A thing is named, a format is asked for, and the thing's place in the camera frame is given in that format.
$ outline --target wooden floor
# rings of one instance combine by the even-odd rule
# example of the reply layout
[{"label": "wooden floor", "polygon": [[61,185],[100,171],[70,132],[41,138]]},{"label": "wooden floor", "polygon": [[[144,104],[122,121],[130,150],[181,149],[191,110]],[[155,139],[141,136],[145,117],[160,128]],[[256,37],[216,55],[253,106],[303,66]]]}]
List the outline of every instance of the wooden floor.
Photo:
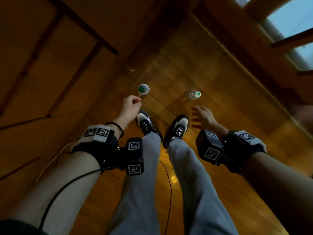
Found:
[{"label": "wooden floor", "polygon": [[[164,134],[179,114],[191,116],[194,105],[212,110],[217,121],[229,130],[246,130],[267,144],[268,154],[300,170],[313,172],[313,144],[287,114],[197,22],[189,17],[161,45],[166,36],[150,32],[112,79],[103,94],[85,115],[69,139],[91,124],[106,123],[119,112],[123,98],[136,94],[140,83],[150,86],[143,97],[143,110]],[[200,90],[202,96],[188,100],[188,90]],[[184,140],[197,153],[195,139],[198,130],[189,129]],[[143,134],[132,122],[121,140]],[[171,214],[167,234],[183,234],[182,192],[178,179],[161,146],[160,160],[165,163],[173,189]],[[239,234],[288,234],[253,188],[238,174],[231,174],[223,165],[213,166],[202,161],[211,176],[217,194]],[[100,176],[83,205],[71,234],[103,234],[120,198],[125,173],[106,171]],[[164,233],[170,201],[170,186],[165,169],[159,163],[156,182],[156,207],[161,233]]]}]

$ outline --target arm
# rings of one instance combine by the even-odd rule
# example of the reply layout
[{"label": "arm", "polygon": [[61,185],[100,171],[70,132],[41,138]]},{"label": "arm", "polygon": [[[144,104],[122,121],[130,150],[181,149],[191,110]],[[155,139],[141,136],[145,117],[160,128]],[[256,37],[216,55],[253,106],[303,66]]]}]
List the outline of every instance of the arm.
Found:
[{"label": "arm", "polygon": [[[124,130],[135,119],[141,107],[141,99],[131,95],[124,99],[119,116],[113,121]],[[121,132],[115,125],[110,125],[119,138]],[[70,180],[87,172],[100,169],[97,160],[86,152],[73,153],[63,164],[58,166],[17,205],[9,216],[38,227],[44,211],[56,192]],[[93,173],[69,185],[52,204],[47,215],[44,231],[49,235],[69,234],[77,214],[95,185],[100,172]]]},{"label": "arm", "polygon": [[[210,110],[193,107],[194,128],[214,131],[220,140],[228,130],[218,124]],[[290,235],[313,232],[313,180],[265,153],[254,153],[242,168],[245,177]]]}]

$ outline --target wrist-mounted device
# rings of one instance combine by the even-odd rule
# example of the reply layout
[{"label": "wrist-mounted device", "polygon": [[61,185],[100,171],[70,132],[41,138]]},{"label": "wrist-mounted device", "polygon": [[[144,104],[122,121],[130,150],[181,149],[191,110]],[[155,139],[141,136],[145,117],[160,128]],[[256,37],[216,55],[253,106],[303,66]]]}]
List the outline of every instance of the wrist-mounted device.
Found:
[{"label": "wrist-mounted device", "polygon": [[142,138],[130,138],[126,146],[120,148],[114,133],[110,126],[90,125],[73,145],[72,153],[82,151],[91,154],[104,170],[119,168],[125,169],[128,175],[142,174]]},{"label": "wrist-mounted device", "polygon": [[266,145],[245,130],[229,131],[221,142],[216,133],[202,129],[196,144],[201,159],[217,166],[224,164],[233,173],[239,173],[253,153],[266,153]]}]

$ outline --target plastic bottle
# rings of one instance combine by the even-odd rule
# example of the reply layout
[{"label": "plastic bottle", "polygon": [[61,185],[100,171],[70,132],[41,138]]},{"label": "plastic bottle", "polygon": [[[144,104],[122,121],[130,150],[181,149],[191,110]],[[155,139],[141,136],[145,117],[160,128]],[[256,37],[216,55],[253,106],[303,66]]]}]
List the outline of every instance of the plastic bottle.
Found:
[{"label": "plastic bottle", "polygon": [[201,96],[201,92],[200,91],[197,91],[197,90],[190,90],[186,93],[186,96],[189,98],[189,99],[197,99]]},{"label": "plastic bottle", "polygon": [[138,86],[139,96],[146,95],[149,93],[149,91],[150,91],[150,87],[147,84],[143,83]]}]

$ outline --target human hand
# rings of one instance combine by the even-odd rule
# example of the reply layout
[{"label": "human hand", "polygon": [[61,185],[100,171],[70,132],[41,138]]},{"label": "human hand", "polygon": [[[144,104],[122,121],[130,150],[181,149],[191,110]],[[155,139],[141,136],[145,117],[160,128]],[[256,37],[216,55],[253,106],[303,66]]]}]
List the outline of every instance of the human hand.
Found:
[{"label": "human hand", "polygon": [[228,129],[220,125],[214,118],[212,112],[204,106],[195,106],[191,108],[193,115],[197,118],[191,119],[193,122],[199,122],[201,125],[193,124],[191,127],[197,129],[208,129],[214,131],[219,139],[228,134]]},{"label": "human hand", "polygon": [[141,106],[141,98],[130,95],[123,100],[123,108],[113,122],[117,123],[123,130],[126,129],[128,124],[138,115]]}]

